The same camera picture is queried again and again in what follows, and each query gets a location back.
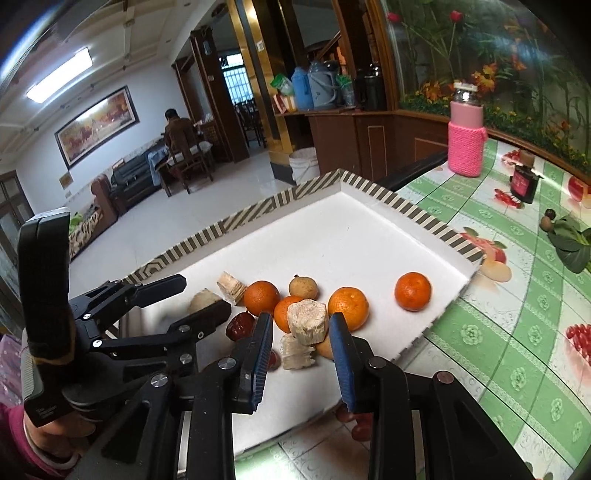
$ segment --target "mandarin orange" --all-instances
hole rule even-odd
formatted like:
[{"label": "mandarin orange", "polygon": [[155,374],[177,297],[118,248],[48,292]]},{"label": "mandarin orange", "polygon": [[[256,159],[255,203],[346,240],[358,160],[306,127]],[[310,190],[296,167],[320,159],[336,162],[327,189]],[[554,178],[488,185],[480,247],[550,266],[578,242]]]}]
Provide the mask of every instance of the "mandarin orange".
[{"label": "mandarin orange", "polygon": [[258,317],[262,312],[273,313],[281,300],[276,286],[265,280],[259,280],[246,288],[242,301],[246,309]]},{"label": "mandarin orange", "polygon": [[275,320],[277,326],[285,333],[291,333],[290,326],[287,323],[287,307],[292,303],[298,303],[302,300],[304,300],[302,297],[290,295],[289,297],[285,297],[275,306],[275,310],[273,311],[273,319]]},{"label": "mandarin orange", "polygon": [[404,310],[418,312],[431,300],[431,282],[422,273],[405,273],[396,282],[394,298]]},{"label": "mandarin orange", "polygon": [[329,315],[341,312],[350,332],[360,328],[369,315],[369,302],[363,292],[355,287],[341,287],[329,299]]}]

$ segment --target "picture frame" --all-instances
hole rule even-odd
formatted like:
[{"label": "picture frame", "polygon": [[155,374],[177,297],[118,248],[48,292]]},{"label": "picture frame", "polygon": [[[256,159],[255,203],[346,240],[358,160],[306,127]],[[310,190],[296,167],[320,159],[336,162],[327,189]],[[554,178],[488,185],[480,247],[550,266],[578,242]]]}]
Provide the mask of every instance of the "picture frame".
[{"label": "picture frame", "polygon": [[138,114],[127,85],[102,98],[55,134],[67,169],[137,123]]}]

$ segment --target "ceiling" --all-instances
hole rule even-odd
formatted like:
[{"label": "ceiling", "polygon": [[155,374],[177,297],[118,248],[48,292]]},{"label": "ceiling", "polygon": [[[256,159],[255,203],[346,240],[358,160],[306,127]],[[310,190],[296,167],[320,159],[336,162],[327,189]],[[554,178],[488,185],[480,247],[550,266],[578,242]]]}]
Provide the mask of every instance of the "ceiling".
[{"label": "ceiling", "polygon": [[[180,47],[218,0],[105,0],[73,27],[65,40],[48,31],[27,56],[0,98],[0,163],[10,163],[51,125],[59,113],[92,94],[127,68],[147,60],[175,58]],[[28,90],[55,68],[88,47],[93,66],[43,104]]]}]

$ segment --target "black thermos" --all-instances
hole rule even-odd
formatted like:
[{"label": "black thermos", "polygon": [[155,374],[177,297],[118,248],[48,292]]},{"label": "black thermos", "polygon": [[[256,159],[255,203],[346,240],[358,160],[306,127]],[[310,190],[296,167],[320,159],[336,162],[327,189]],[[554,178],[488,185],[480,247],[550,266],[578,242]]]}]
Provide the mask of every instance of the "black thermos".
[{"label": "black thermos", "polygon": [[366,110],[379,112],[388,109],[384,75],[382,74],[382,67],[379,63],[372,63],[369,66],[369,72],[365,76],[365,91],[367,95],[365,102]]},{"label": "black thermos", "polygon": [[357,69],[357,76],[355,77],[353,87],[355,88],[355,99],[357,100],[358,106],[364,108],[367,102],[367,91],[365,90],[365,73],[363,69]]}]

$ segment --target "white bucket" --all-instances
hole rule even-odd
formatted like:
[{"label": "white bucket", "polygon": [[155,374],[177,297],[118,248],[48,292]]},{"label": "white bucket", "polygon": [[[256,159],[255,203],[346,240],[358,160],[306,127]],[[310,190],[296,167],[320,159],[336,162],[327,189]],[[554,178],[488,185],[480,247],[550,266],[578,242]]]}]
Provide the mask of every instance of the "white bucket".
[{"label": "white bucket", "polygon": [[297,185],[320,175],[316,149],[314,147],[302,148],[293,152],[290,155],[290,167]]}]

